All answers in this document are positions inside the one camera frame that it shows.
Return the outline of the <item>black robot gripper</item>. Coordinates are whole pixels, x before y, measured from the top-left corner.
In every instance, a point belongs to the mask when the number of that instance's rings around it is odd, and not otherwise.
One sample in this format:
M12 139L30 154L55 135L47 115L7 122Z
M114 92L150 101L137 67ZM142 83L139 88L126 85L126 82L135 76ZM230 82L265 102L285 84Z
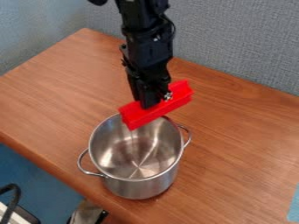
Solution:
M174 57L174 24L155 23L150 27L123 24L122 34L126 43L121 51L133 96L150 109L171 94L167 64Z

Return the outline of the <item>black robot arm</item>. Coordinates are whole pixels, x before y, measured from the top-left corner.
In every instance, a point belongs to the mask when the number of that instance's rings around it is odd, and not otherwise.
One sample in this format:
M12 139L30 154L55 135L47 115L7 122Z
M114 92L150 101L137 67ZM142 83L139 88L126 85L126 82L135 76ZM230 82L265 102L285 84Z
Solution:
M173 98L167 64L174 57L174 21L169 0L115 0L126 43L119 50L134 98L143 109Z

